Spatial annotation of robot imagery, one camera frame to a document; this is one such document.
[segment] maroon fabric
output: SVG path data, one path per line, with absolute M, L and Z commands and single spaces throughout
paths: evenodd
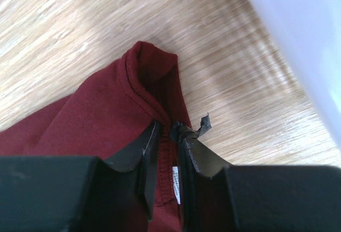
M 172 183 L 173 122 L 190 124 L 177 56 L 138 42 L 67 96 L 0 132 L 0 155 L 98 155 L 105 159 L 153 121 L 163 124 L 154 221 L 149 231 L 181 231 Z

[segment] wooden floor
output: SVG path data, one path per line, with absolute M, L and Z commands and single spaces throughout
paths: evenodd
M 247 0 L 0 0 L 0 129 L 75 91 L 137 40 L 179 55 L 193 125 L 232 163 L 341 165 Z

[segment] clothing label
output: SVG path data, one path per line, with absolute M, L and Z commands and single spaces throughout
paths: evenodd
M 180 204 L 180 185 L 179 185 L 179 173 L 177 167 L 173 167 L 173 188 L 174 195 L 177 201 L 177 204 Z

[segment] white object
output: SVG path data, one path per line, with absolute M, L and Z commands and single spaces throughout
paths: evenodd
M 341 0 L 250 0 L 341 148 Z
M 180 204 L 179 172 L 177 167 L 173 167 L 173 188 L 177 204 Z

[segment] wood grain surface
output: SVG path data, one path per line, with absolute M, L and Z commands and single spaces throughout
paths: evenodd
M 0 129 L 66 96 L 137 40 L 179 56 L 193 125 L 235 164 L 341 165 L 247 0 L 0 0 Z

